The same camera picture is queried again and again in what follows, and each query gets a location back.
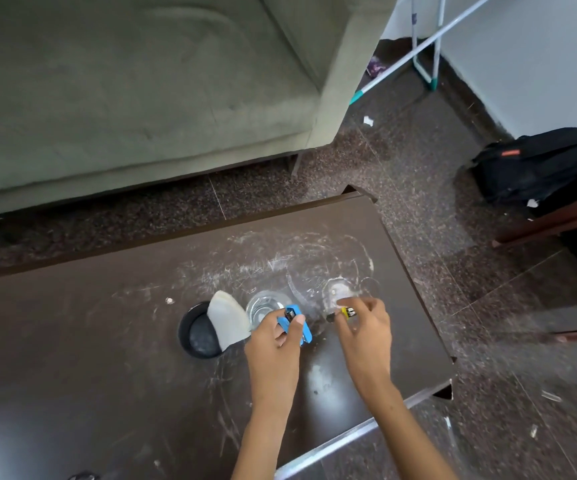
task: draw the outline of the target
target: sofa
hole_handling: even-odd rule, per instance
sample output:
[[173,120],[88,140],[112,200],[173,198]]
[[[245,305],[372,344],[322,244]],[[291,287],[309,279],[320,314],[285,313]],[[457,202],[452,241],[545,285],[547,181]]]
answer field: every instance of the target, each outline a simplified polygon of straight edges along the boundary
[[328,144],[396,0],[0,0],[0,214]]

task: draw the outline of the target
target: sofa leg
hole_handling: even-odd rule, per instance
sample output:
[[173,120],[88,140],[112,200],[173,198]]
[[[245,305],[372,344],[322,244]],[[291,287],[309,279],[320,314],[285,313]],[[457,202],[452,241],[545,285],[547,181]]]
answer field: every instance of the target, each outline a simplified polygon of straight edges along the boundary
[[286,157],[288,159],[288,172],[291,174],[291,178],[298,176],[300,164],[302,163],[302,155],[304,155],[304,152]]

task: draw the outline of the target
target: black bag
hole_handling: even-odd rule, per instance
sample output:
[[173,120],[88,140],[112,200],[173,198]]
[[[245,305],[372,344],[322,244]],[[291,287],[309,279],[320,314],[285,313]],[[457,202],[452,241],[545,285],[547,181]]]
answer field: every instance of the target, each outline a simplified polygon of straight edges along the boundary
[[473,163],[477,186],[487,202],[544,200],[577,176],[577,128],[489,144]]

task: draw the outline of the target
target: person's left hand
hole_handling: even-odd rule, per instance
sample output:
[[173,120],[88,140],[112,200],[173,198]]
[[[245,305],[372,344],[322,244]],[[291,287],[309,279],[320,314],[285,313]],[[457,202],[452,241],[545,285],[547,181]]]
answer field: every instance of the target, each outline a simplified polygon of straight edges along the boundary
[[251,374],[253,411],[289,417],[300,375],[300,339],[305,321],[298,315],[283,333],[277,318],[285,309],[267,314],[244,347]]

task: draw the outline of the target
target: tabletop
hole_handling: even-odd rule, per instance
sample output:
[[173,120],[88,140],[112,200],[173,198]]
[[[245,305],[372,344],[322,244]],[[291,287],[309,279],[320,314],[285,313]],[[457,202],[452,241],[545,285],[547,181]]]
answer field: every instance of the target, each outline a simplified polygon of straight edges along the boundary
[[374,427],[324,318],[332,283],[384,300],[409,407],[449,383],[451,359],[359,194],[0,270],[0,479],[229,478],[251,413],[244,346],[201,360],[177,338],[216,290],[244,307],[282,291],[307,315],[278,472]]

